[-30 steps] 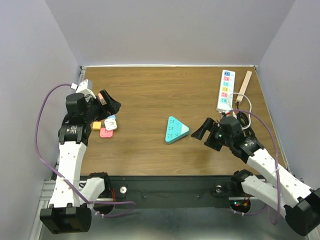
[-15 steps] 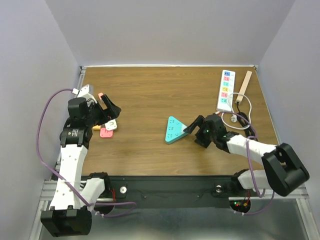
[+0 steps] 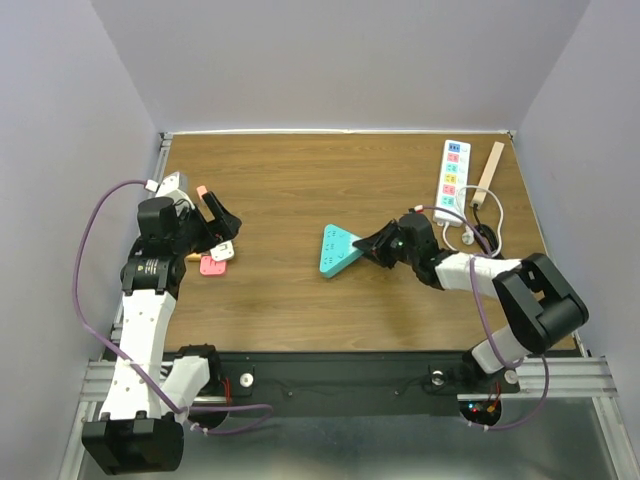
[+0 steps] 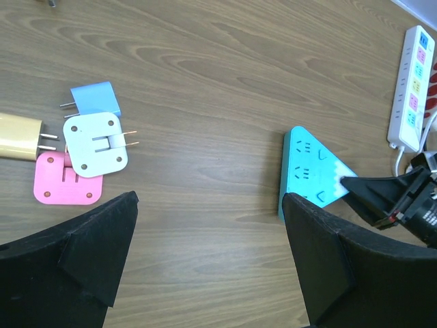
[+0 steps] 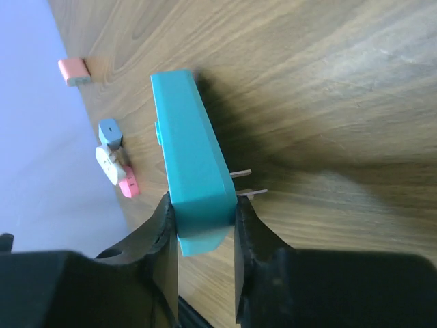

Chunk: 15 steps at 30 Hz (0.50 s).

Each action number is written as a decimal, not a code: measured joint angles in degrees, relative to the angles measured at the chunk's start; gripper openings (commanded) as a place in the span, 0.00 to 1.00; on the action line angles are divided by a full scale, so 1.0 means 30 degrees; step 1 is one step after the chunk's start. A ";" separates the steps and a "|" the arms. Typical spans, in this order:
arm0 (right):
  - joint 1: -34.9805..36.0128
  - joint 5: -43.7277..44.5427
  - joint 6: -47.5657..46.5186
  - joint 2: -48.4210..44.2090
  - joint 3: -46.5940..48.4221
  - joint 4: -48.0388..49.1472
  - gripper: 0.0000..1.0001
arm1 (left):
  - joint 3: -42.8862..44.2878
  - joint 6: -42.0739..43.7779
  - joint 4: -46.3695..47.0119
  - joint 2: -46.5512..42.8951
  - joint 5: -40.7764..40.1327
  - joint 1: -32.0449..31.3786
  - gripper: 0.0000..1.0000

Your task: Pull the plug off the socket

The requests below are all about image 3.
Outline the teal triangular power strip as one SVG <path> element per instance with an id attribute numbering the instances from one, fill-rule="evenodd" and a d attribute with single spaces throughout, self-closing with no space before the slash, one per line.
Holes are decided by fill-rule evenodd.
<path id="1" fill-rule="evenodd" d="M 354 243 L 359 240 L 359 236 L 337 225 L 326 225 L 319 261 L 321 275 L 332 278 L 358 260 L 363 252 L 356 248 Z"/>

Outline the white multicolour power strip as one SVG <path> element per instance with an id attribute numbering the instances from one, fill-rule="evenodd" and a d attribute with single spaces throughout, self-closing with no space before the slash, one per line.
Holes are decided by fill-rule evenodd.
<path id="1" fill-rule="evenodd" d="M 470 170 L 471 145 L 449 140 L 444 142 L 433 220 L 438 226 L 460 227 L 464 215 L 466 186 Z"/>

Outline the beige wooden power strip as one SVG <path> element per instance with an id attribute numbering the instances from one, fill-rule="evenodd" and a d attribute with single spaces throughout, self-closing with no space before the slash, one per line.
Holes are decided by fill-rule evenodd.
<path id="1" fill-rule="evenodd" d="M 501 159 L 505 144 L 502 142 L 495 142 L 491 149 L 491 152 L 487 158 L 485 163 L 482 175 L 480 180 L 475 187 L 474 195 L 470 201 L 471 207 L 480 208 L 488 194 L 488 190 L 490 189 L 491 182 L 494 178 L 495 172 L 497 170 L 499 161 Z"/>

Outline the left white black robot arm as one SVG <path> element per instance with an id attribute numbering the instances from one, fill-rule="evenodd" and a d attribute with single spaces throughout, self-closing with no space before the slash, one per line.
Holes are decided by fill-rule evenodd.
<path id="1" fill-rule="evenodd" d="M 242 225 L 213 192 L 203 192 L 201 199 L 212 220 L 181 190 L 138 206 L 139 236 L 120 274 L 123 327 L 112 349 L 117 356 L 113 378 L 98 420 L 82 431 L 85 449 L 108 475 L 176 470 L 193 401 L 222 384 L 212 345 L 182 348 L 169 376 L 161 376 L 187 256 L 234 239 Z"/>

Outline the white grey adapter plug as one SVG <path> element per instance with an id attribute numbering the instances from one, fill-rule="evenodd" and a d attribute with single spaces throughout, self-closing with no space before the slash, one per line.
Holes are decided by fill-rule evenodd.
<path id="1" fill-rule="evenodd" d="M 211 258 L 216 262 L 229 261 L 235 256 L 235 249 L 231 240 L 224 241 L 210 250 Z"/>

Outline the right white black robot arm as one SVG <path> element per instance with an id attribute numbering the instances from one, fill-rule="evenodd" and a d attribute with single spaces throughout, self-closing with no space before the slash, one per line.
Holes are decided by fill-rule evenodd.
<path id="1" fill-rule="evenodd" d="M 353 246 L 381 267 L 410 266 L 429 287 L 472 293 L 486 335 L 460 366 L 461 381 L 472 390 L 484 389 L 498 371 L 514 369 L 527 356 L 546 353 L 589 319 L 586 304 L 548 256 L 495 259 L 445 249 L 418 212 Z"/>

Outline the pink multi-socket adapter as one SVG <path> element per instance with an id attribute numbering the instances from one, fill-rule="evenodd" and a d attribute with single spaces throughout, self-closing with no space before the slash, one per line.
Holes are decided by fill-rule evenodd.
<path id="1" fill-rule="evenodd" d="M 226 260 L 215 260 L 212 256 L 203 255 L 199 263 L 199 272 L 205 277 L 222 276 L 227 271 Z"/>

